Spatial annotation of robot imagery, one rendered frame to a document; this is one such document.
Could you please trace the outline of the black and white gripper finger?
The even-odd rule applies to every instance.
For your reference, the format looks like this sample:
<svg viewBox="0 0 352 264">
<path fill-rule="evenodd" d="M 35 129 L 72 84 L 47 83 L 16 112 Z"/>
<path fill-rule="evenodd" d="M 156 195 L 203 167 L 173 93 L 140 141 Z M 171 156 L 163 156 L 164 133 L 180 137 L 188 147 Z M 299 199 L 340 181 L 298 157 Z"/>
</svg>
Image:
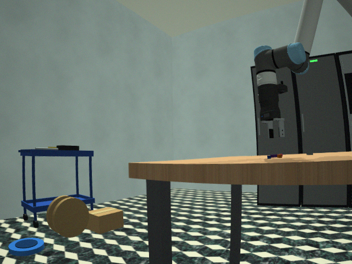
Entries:
<svg viewBox="0 0 352 264">
<path fill-rule="evenodd" d="M 262 123 L 267 123 L 268 124 L 268 138 L 272 139 L 274 138 L 273 136 L 273 122 L 272 121 L 262 121 Z"/>
<path fill-rule="evenodd" d="M 279 137 L 285 137 L 284 135 L 284 119 L 274 118 L 274 121 L 279 121 Z"/>
</svg>

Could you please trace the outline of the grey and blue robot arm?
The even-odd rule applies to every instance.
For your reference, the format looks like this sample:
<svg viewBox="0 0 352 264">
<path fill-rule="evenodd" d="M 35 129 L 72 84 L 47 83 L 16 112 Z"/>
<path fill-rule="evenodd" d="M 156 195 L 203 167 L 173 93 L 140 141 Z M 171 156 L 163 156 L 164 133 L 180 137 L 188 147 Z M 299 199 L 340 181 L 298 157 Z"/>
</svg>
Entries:
<svg viewBox="0 0 352 264">
<path fill-rule="evenodd" d="M 352 0 L 337 0 L 352 17 Z M 323 0 L 304 0 L 294 43 L 272 49 L 258 46 L 254 50 L 256 75 L 274 72 L 288 67 L 293 73 L 302 75 L 309 69 L 309 56 L 314 41 Z"/>
</svg>

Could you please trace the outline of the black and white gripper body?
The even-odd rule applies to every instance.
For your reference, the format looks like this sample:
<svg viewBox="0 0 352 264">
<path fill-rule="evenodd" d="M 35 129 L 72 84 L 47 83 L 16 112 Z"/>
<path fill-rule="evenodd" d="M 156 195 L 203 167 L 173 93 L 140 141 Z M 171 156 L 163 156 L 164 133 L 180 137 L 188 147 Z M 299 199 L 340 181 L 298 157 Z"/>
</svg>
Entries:
<svg viewBox="0 0 352 264">
<path fill-rule="evenodd" d="M 278 107 L 278 94 L 288 92 L 287 86 L 277 85 L 276 74 L 271 71 L 262 72 L 256 75 L 258 85 L 258 99 L 260 103 L 260 121 L 272 121 L 274 118 L 281 118 L 281 111 Z"/>
</svg>

